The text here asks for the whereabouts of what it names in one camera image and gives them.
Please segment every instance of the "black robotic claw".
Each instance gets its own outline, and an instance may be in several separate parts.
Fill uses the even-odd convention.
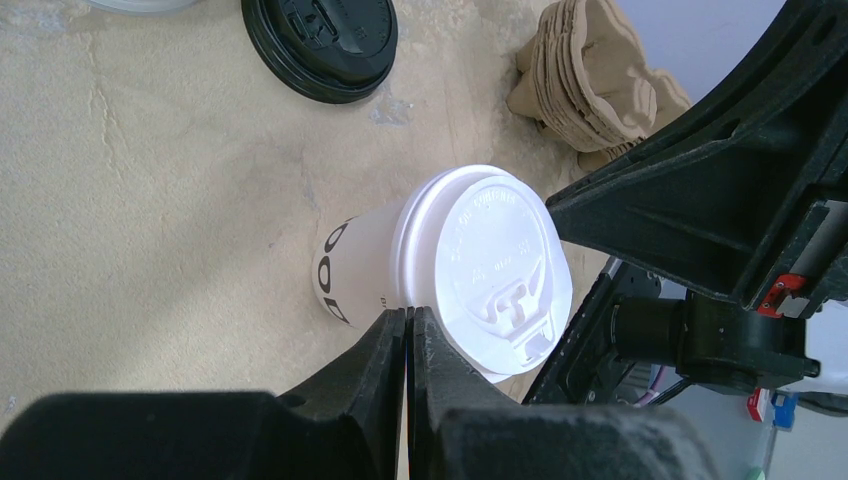
[[[528,403],[597,399],[636,361],[721,393],[819,375],[810,317],[848,299],[847,78],[848,1],[788,0],[704,99],[548,199],[560,239],[689,293],[602,279]]]
[[[429,308],[386,311],[350,350],[277,398],[45,398],[0,440],[0,472],[6,480],[392,479],[404,364],[413,479],[718,478],[671,412],[518,405],[450,346]]]

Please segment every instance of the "beige countertop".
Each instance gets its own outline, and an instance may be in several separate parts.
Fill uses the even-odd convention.
[[[456,165],[573,181],[504,104],[547,3],[397,0],[388,81],[328,106],[265,67],[238,0],[0,0],[0,431],[58,391],[283,392],[362,334],[310,283],[340,221]],[[579,304],[605,256],[566,253]]]

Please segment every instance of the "white plastic lid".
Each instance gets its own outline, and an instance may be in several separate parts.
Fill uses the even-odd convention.
[[[410,300],[434,307],[448,340],[489,380],[532,370],[571,309],[571,274],[550,214],[527,185],[489,166],[453,170],[434,188],[450,204],[431,198],[422,222],[422,236],[438,239],[424,242],[435,244],[434,263],[412,240]],[[428,277],[432,285],[421,281]]]
[[[86,0],[91,5],[116,13],[161,15],[175,13],[197,0]]]

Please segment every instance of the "black text on cup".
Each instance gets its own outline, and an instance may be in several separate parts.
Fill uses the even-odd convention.
[[[318,262],[318,285],[321,287],[321,291],[325,294],[329,295],[332,290],[332,279],[331,279],[331,270],[330,270],[330,257],[327,255],[333,251],[336,244],[339,243],[339,238],[342,237],[345,229],[347,228],[347,223],[341,225],[339,228],[333,230],[333,233],[327,237],[327,241],[324,242],[324,257],[321,258],[321,261]],[[330,313],[333,314],[339,320],[345,322],[350,325],[350,322],[345,318],[342,310],[339,308],[338,302],[329,297],[324,297],[324,304],[327,305],[327,309],[330,310]]]

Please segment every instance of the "cable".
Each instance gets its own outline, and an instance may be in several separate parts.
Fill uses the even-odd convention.
[[[648,403],[648,405],[662,405],[662,404],[668,402],[669,400],[671,400],[672,398],[680,395],[683,392],[683,390],[686,390],[687,388],[689,388],[690,385],[692,385],[692,384],[689,383],[689,380],[683,379],[683,380],[675,383],[674,385],[672,385],[668,390],[659,394],[657,396],[657,398],[651,400]]]
[[[621,376],[618,378],[618,382],[616,382],[615,386],[618,387],[619,385],[621,385],[621,382],[623,382],[624,379],[626,379],[627,376],[630,375],[630,372],[632,372],[634,368],[636,368],[636,362],[631,363],[630,366],[627,367],[624,373],[622,373]]]
[[[639,400],[634,403],[637,407],[644,407],[645,405],[651,403],[651,401],[657,396],[659,396],[660,392],[657,391],[657,388],[662,384],[662,381],[665,379],[665,372],[668,371],[667,367],[660,367],[660,371],[657,372],[657,376],[654,378],[654,381],[651,382],[651,386],[648,387],[648,391],[642,395]]]

